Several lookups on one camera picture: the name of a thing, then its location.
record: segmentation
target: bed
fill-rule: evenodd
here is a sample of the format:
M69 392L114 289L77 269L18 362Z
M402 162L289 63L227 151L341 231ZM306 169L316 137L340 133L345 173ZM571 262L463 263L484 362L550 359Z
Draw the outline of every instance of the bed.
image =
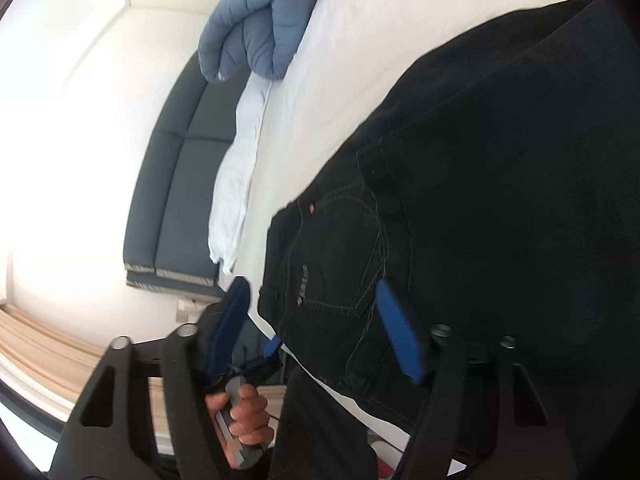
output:
M219 277L223 289L233 276L249 280L250 316L267 337L273 329L256 304L274 213L308 186L415 59L506 12L560 1L318 0L286 77L271 87L238 256L232 274ZM404 431L328 391L379 436L404 449Z

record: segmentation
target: finger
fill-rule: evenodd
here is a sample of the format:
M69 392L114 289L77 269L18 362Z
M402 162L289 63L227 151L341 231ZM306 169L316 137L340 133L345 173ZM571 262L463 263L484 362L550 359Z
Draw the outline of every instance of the finger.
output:
M205 396L204 402L207 405L209 413L219 412L229 402L229 396L227 394L209 394Z
M258 412L248 417L241 418L229 426L229 431L234 436L242 436L252 431L259 430L269 424L269 413Z
M216 420L214 412L211 412L211 420L213 421L213 429L216 431L216 436L220 441L220 446L222 446L222 450L225 452L226 461L229 462L229 467L231 469L238 469L236 457L234 456L233 451L231 451L231 449L229 449L229 446L226 444L225 437L224 435L222 435L222 430L220 430L220 425Z
M231 418L233 420L240 420L246 418L252 413L258 413L263 411L267 407L267 399L264 397L254 397L253 399L245 399L242 402L236 404L231 409Z
M257 397L259 395L258 390L256 390L255 386L253 386L252 384L243 384L242 386L240 386L238 394L240 395L241 399L253 399L254 397Z
M238 437L238 440L242 444L254 445L254 444L269 444L273 440L273 428L267 426L266 428L260 428L260 430L252 431L249 434Z

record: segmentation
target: white wall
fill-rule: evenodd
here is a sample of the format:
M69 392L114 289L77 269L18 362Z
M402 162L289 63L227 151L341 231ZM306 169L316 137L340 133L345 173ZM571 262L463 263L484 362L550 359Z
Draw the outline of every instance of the white wall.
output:
M122 243L151 129L206 20L124 5L14 0L0 22L8 294L100 345L175 327L175 298L126 286Z
M0 21L0 301L7 294L11 143L123 6L124 0L14 0Z
M122 244L150 132L206 19L126 10L15 144L16 305L97 344L175 327L175 298L125 285Z

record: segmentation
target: blue duvet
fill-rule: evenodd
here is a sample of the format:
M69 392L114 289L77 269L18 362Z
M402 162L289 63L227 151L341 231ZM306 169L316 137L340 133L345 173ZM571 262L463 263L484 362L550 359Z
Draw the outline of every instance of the blue duvet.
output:
M198 45L209 82L249 64L258 75L284 78L316 0L220 0Z

